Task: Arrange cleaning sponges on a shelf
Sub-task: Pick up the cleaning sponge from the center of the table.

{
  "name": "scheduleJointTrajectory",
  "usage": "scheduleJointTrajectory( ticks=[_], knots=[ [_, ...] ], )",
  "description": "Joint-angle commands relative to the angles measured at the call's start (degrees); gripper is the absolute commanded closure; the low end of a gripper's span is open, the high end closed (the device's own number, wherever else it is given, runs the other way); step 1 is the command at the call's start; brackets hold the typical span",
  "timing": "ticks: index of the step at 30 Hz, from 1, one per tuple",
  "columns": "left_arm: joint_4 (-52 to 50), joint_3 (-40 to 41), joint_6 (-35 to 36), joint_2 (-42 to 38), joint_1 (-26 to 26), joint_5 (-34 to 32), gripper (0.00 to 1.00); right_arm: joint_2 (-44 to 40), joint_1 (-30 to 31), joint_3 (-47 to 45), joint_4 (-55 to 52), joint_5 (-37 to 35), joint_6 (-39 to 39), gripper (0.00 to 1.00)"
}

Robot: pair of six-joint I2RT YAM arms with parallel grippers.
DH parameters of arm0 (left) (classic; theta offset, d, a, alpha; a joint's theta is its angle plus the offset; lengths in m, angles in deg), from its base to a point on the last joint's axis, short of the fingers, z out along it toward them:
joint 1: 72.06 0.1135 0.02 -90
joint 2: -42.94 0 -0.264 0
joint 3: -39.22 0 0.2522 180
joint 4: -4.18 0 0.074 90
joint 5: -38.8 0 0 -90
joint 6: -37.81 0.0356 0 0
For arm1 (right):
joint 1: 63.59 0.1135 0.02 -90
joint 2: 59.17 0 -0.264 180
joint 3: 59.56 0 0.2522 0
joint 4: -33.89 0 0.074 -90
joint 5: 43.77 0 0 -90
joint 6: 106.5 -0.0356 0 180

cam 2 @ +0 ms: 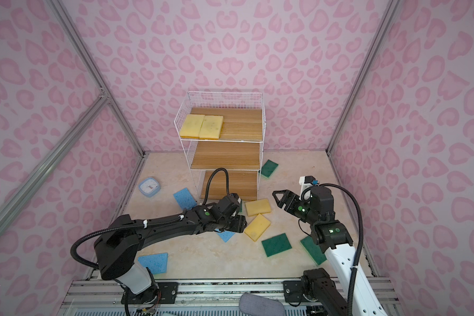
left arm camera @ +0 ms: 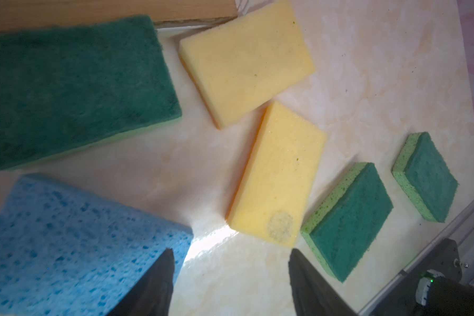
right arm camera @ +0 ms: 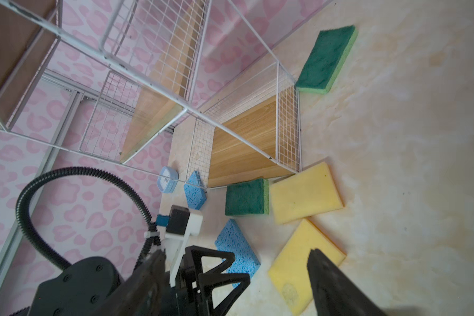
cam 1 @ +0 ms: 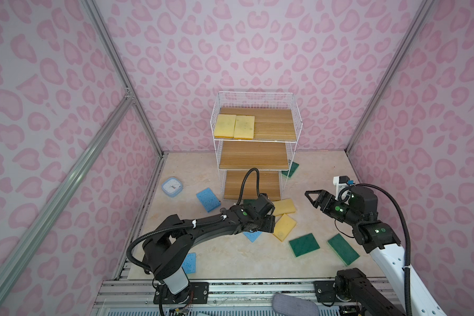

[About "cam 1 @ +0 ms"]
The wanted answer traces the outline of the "yellow sponge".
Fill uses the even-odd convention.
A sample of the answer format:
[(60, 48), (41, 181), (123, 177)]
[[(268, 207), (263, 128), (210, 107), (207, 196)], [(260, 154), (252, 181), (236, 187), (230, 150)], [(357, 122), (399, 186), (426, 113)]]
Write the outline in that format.
[(276, 217), (296, 212), (296, 206), (291, 198), (274, 201), (273, 204), (275, 206), (273, 215)]
[(282, 215), (275, 224), (273, 235), (284, 242), (296, 225), (297, 222), (292, 217)]
[(234, 126), (234, 139), (253, 140), (255, 129), (255, 117), (249, 115), (237, 115)]
[(236, 115), (219, 114), (213, 129), (214, 138), (234, 138)]

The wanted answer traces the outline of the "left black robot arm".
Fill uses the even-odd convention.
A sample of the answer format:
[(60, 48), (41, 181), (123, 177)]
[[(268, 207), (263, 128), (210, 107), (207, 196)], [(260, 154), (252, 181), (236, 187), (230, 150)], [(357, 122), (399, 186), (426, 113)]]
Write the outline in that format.
[(182, 264), (189, 251), (204, 242), (240, 233), (272, 233), (275, 228), (273, 202), (262, 194), (246, 204), (221, 209), (220, 214), (181, 220), (174, 214), (154, 231), (139, 238), (144, 256), (136, 262), (147, 274), (167, 286), (173, 295), (190, 287)]

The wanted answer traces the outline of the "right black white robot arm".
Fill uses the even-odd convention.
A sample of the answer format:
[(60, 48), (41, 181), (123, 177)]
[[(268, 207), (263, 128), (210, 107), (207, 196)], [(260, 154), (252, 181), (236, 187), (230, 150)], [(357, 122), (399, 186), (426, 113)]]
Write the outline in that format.
[[(404, 231), (403, 240), (390, 225), (379, 220), (376, 191), (395, 207)], [(305, 192), (305, 197), (325, 215), (351, 226), (355, 241), (386, 276), (404, 315), (445, 314), (412, 266), (407, 222), (398, 202), (387, 191), (372, 184), (353, 184), (341, 189), (337, 196), (326, 190), (312, 190)], [(401, 314), (357, 268), (338, 271), (334, 289), (337, 296), (359, 302), (371, 315)]]

